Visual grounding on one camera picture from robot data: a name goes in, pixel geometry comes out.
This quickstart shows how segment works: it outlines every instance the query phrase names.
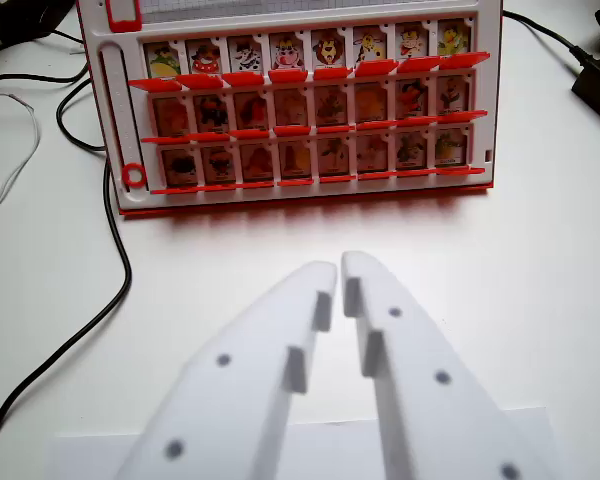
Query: white table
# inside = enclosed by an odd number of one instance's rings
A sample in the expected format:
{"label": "white table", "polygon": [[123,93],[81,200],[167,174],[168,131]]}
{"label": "white table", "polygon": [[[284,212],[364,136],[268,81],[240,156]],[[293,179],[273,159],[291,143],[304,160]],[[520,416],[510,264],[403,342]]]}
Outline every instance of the white table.
{"label": "white table", "polygon": [[[586,48],[598,32],[600,0],[505,6]],[[569,478],[600,480],[600,118],[570,91],[574,78],[554,58],[577,67],[566,49],[504,25],[493,190],[120,219],[131,293],[25,396],[0,435],[0,479],[43,479],[56,434],[140,431],[183,362],[258,295],[304,262],[360,249],[412,289],[502,408],[548,407]],[[60,28],[77,34],[75,13]],[[12,48],[0,73],[71,75],[83,62],[73,48],[60,38]],[[109,301],[123,271],[102,208],[102,160],[55,125],[68,87],[1,82],[0,91],[29,102],[43,130],[0,208],[1,404]],[[67,124],[100,143],[93,101],[79,98]],[[0,181],[29,148],[28,122],[0,100]],[[353,321],[338,308],[291,420],[374,415]]]}

